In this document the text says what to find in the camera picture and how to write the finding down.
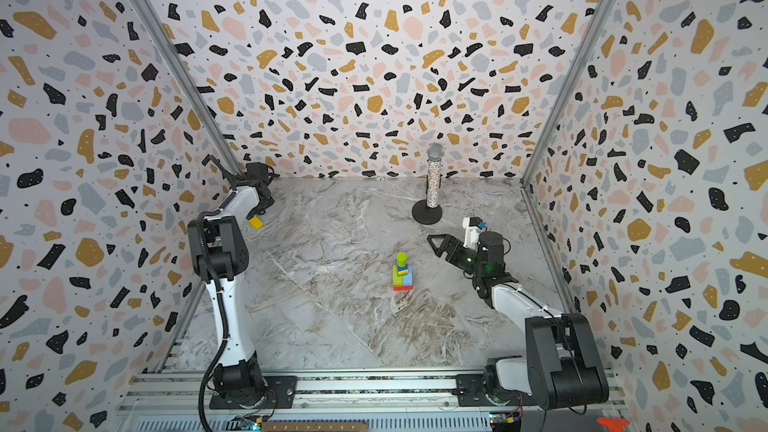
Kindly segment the yellow rectangular block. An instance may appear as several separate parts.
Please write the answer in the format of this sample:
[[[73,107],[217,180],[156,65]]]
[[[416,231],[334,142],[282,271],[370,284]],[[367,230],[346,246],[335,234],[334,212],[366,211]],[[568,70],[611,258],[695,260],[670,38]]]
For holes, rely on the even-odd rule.
[[[255,229],[260,229],[264,226],[264,223],[258,216],[253,216],[248,220],[248,223]]]

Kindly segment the lime green block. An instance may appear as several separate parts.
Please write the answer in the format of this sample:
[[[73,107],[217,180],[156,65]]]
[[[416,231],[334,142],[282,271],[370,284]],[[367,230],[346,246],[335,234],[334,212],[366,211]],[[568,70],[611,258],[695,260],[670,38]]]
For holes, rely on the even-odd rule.
[[[398,269],[397,266],[393,267],[392,279],[393,279],[393,285],[394,286],[403,286],[404,285],[403,275],[400,274],[400,270]]]

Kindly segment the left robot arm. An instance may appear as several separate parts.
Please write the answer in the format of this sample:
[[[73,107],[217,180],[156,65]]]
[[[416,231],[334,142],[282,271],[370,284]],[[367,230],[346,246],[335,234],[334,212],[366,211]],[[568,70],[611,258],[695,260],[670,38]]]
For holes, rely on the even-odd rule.
[[[202,386],[211,385],[226,405],[248,408],[266,399],[267,382],[244,325],[242,291],[250,252],[241,226],[263,226],[260,216],[274,204],[269,185],[277,174],[260,162],[248,163],[240,173],[222,174],[230,192],[216,209],[199,213],[188,225],[193,269],[212,302],[218,340]]]

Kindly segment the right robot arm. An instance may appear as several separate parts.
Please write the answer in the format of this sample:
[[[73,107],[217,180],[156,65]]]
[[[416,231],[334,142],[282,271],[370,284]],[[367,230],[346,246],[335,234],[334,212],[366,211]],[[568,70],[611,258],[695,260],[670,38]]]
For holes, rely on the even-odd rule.
[[[524,333],[525,353],[490,359],[480,389],[491,403],[531,399],[544,411],[605,403],[610,386],[586,317],[535,298],[506,270],[506,239],[482,231],[468,245],[450,234],[427,241],[459,268],[489,308]]]

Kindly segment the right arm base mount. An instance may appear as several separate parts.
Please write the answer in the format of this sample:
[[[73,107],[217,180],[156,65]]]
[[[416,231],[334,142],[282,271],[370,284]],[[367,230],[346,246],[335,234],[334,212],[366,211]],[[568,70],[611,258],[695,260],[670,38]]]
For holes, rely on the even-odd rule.
[[[536,406],[536,401],[531,395],[503,389],[495,383],[490,383],[485,373],[458,374],[451,393],[457,397],[460,407]]]

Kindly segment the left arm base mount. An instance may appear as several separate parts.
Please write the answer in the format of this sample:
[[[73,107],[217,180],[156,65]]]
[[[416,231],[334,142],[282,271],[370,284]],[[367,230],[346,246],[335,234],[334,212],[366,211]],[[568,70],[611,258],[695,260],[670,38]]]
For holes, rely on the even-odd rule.
[[[290,409],[297,390],[295,375],[267,375],[256,388],[216,391],[209,400],[211,410],[256,411]]]

